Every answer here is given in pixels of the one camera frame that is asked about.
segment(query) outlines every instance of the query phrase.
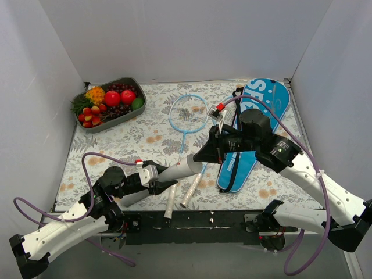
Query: racket shaft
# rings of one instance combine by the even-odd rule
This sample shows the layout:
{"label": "racket shaft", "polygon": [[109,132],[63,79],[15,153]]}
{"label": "racket shaft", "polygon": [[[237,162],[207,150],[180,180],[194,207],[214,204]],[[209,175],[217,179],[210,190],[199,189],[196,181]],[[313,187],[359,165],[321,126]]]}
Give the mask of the racket shaft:
{"label": "racket shaft", "polygon": [[190,200],[191,200],[195,190],[197,189],[202,177],[203,177],[203,173],[199,173],[199,174],[196,175],[194,181],[190,185],[189,189],[187,190],[186,195],[184,196],[182,202],[180,203],[180,205],[183,208],[187,208],[187,206],[190,203]]}
{"label": "racket shaft", "polygon": [[165,208],[165,214],[164,214],[165,218],[169,218],[169,219],[172,218],[174,200],[176,198],[176,191],[177,191],[177,184],[169,187],[168,202],[167,202],[167,207]]}

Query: gray wall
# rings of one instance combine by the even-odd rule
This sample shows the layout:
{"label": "gray wall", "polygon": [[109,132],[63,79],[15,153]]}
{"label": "gray wall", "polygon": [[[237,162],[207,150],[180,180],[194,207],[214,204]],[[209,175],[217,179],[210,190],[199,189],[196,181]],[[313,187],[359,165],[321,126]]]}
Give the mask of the gray wall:
{"label": "gray wall", "polygon": [[[320,166],[372,199],[372,2],[334,0],[294,75],[294,92]],[[356,255],[372,278],[372,232]]]}
{"label": "gray wall", "polygon": [[0,1],[0,65],[0,277],[8,279],[20,278],[8,239],[35,230],[13,198],[52,206],[74,127],[69,100],[83,87],[38,0]]}
{"label": "gray wall", "polygon": [[292,77],[331,0],[40,2],[79,75],[104,83]]}

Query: green lime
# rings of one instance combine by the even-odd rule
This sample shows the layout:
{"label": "green lime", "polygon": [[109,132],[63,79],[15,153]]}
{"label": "green lime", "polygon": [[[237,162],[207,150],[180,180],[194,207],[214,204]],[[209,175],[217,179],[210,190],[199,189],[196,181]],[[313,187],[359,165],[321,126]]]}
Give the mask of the green lime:
{"label": "green lime", "polygon": [[139,109],[144,103],[145,101],[142,98],[135,98],[132,102],[132,110]]}

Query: floral pattern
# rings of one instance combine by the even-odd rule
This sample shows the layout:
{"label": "floral pattern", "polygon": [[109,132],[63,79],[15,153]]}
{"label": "floral pattern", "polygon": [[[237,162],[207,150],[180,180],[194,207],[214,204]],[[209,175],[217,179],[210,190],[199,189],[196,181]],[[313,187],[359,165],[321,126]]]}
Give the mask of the floral pattern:
{"label": "floral pattern", "polygon": [[[181,95],[197,94],[206,99],[208,106],[216,105],[231,95],[237,84],[226,82],[142,85],[148,100],[143,114],[97,134],[86,133],[77,127],[56,198],[55,210],[67,210],[88,191],[81,167],[81,156],[84,153],[100,152],[126,162],[134,162],[137,159],[154,160],[159,164],[170,166],[178,160],[183,137],[182,133],[174,130],[168,121],[172,103]],[[301,139],[291,105],[284,115],[283,123]],[[212,121],[208,120],[201,131],[186,136],[183,156],[200,149],[208,138],[211,125]],[[288,136],[281,127],[276,132]],[[109,166],[118,165],[97,156],[87,157],[85,163],[92,183],[103,175]],[[135,167],[122,165],[120,167],[127,175],[136,171]],[[216,186],[218,171],[219,165],[207,165],[203,179],[187,209],[179,204],[194,178],[181,180],[177,187],[175,210],[263,209],[273,199],[281,199],[306,208],[320,208],[320,205],[307,193],[260,163],[256,164],[242,190],[237,193],[219,193]],[[158,196],[149,196],[123,209],[165,210],[168,193],[169,190]]]}

